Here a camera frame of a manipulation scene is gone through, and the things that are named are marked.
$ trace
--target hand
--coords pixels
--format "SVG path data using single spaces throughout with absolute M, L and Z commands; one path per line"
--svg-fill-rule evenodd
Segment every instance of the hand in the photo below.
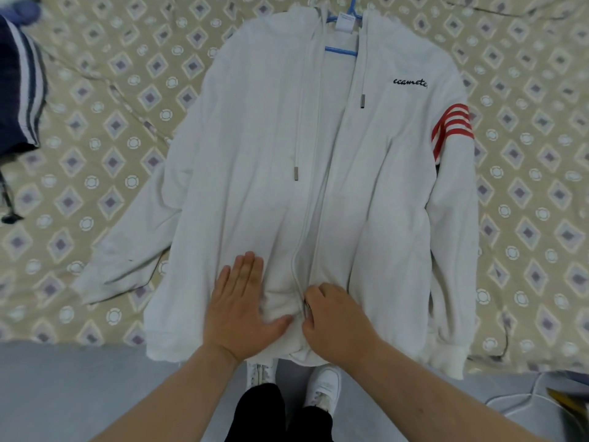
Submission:
M 223 267 L 204 321 L 203 345 L 228 350 L 237 362 L 256 355 L 279 339 L 293 318 L 284 315 L 265 324 L 260 314 L 262 258 L 252 252 Z
M 368 317 L 341 287 L 322 283 L 305 291 L 311 314 L 303 333 L 311 349 L 324 360 L 351 369 L 380 341 Z

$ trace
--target bed sheet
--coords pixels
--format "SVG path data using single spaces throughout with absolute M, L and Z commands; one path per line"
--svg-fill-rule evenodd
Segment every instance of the bed sheet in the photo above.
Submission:
M 28 29 L 50 86 L 42 147 L 3 168 L 26 219 L 0 227 L 0 340 L 144 344 L 142 312 L 166 255 L 148 285 L 100 304 L 82 305 L 69 284 L 164 161 L 223 42 L 244 19 L 320 1 L 44 0 L 43 21 Z M 329 2 L 344 12 L 350 0 Z M 469 95 L 481 234 L 467 371 L 589 371 L 587 6 L 356 6 L 447 50 Z M 516 18 L 477 7 L 537 9 Z

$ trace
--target right hand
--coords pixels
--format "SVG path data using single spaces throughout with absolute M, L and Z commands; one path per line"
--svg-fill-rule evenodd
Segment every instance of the right hand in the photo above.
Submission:
M 329 363 L 349 371 L 381 341 L 362 308 L 343 288 L 313 285 L 305 291 L 305 300 L 311 314 L 303 333 L 311 349 Z

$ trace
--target white hoodie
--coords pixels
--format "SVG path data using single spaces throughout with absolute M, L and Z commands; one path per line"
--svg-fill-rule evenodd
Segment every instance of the white hoodie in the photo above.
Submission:
M 452 59 L 400 21 L 327 9 L 247 21 L 217 53 L 165 166 L 72 287 L 85 303 L 145 285 L 147 355 L 187 359 L 223 265 L 264 258 L 264 319 L 295 317 L 252 361 L 325 363 L 301 330 L 303 292 L 344 286 L 378 334 L 461 378 L 475 331 L 474 141 Z M 357 46 L 357 59 L 325 46 Z

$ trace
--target blue hanger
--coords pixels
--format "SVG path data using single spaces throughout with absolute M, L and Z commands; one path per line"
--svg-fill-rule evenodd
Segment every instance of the blue hanger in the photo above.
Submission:
M 354 15 L 356 17 L 356 20 L 362 21 L 362 16 L 356 14 L 356 11 L 354 10 L 355 5 L 356 5 L 356 0 L 352 0 L 352 2 L 350 3 L 350 8 L 348 9 L 348 14 Z M 327 19 L 328 23 L 333 23 L 334 21 L 337 21 L 337 16 L 335 16 L 335 15 L 328 16 L 328 19 Z M 326 46 L 325 51 L 335 52 L 337 54 L 346 54 L 348 56 L 354 56 L 354 57 L 358 56 L 358 53 L 356 51 L 348 51 L 347 49 L 333 48 L 332 46 Z

